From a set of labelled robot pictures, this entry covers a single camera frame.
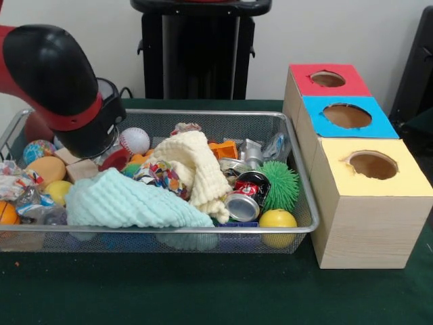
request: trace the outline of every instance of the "metal basket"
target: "metal basket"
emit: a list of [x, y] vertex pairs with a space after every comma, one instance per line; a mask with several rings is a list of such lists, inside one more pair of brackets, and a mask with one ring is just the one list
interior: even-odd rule
[[[0, 151], [21, 167], [26, 140], [24, 124], [32, 110], [18, 113], [0, 138]], [[310, 183], [302, 163], [291, 122], [275, 112], [204, 112], [177, 110], [127, 110], [127, 119], [119, 125], [123, 130], [140, 127], [151, 136], [154, 148], [165, 139], [178, 122], [194, 122], [202, 126], [208, 139], [253, 139], [266, 143], [277, 132], [288, 136], [291, 150], [283, 161], [299, 172], [300, 196], [294, 209], [296, 228], [204, 227], [204, 228], [126, 228], [0, 225], [0, 250], [38, 252], [141, 252], [141, 253], [293, 253], [305, 235], [316, 229], [319, 217]], [[264, 236], [279, 240], [290, 236], [289, 247], [267, 246]]]

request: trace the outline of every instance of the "yellow ball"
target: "yellow ball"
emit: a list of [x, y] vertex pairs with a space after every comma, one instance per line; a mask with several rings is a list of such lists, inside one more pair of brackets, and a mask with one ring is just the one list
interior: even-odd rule
[[45, 188], [45, 193], [49, 194], [58, 205], [65, 205], [65, 195], [69, 193], [71, 186], [68, 181], [54, 181]]
[[[298, 227], [294, 216], [282, 209], [269, 210], [262, 215], [260, 227]], [[287, 248], [295, 240], [295, 234], [266, 234], [263, 242], [271, 248]]]

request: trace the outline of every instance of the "light blue towel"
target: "light blue towel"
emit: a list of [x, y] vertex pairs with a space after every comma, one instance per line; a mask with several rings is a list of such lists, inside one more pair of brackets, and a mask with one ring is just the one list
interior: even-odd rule
[[[111, 168], [93, 179], [82, 179], [65, 197], [68, 225], [98, 225], [110, 228], [214, 227], [211, 218], [172, 192], [134, 181]], [[193, 236], [182, 244], [161, 236], [167, 245], [181, 249], [212, 249], [217, 237]]]

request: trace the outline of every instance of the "black cable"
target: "black cable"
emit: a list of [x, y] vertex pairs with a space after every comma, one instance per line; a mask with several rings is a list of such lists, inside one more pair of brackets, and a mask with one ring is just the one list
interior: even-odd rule
[[130, 98], [134, 98], [133, 92], [128, 87], [123, 87], [120, 90], [120, 92], [119, 92], [120, 98], [122, 97], [122, 95], [123, 95], [124, 92], [127, 92]]

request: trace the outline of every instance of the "stacked boxes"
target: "stacked boxes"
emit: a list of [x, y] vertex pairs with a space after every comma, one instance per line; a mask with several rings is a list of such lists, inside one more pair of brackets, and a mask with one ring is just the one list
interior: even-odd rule
[[433, 189], [355, 68], [291, 65], [284, 113], [321, 215], [321, 268], [404, 268]]

